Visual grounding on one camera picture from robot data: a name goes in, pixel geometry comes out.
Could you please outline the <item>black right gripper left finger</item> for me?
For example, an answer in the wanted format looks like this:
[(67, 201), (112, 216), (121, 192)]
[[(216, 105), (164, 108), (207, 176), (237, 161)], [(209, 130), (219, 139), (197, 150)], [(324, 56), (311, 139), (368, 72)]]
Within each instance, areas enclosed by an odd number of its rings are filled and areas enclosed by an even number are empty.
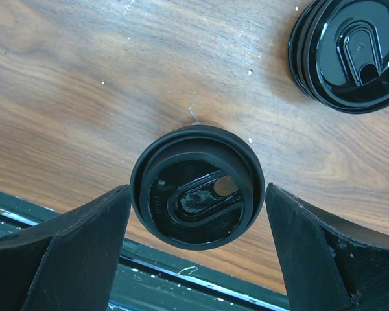
[(0, 238), (0, 310), (105, 310), (130, 214), (120, 185)]

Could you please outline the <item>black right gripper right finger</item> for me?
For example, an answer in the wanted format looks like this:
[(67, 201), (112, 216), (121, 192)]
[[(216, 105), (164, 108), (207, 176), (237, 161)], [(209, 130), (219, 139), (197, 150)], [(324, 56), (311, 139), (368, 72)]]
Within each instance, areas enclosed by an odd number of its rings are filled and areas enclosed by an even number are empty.
[(291, 310), (389, 310), (389, 235), (273, 183), (265, 203)]

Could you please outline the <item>black coffee lid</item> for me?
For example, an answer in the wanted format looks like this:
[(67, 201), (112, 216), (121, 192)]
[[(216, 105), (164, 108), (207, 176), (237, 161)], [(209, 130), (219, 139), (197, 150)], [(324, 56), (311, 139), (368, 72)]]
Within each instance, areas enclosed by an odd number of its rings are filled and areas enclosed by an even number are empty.
[(156, 238), (203, 251), (229, 244), (255, 222), (265, 178), (254, 151), (223, 128), (190, 125), (149, 145), (130, 176), (134, 211)]

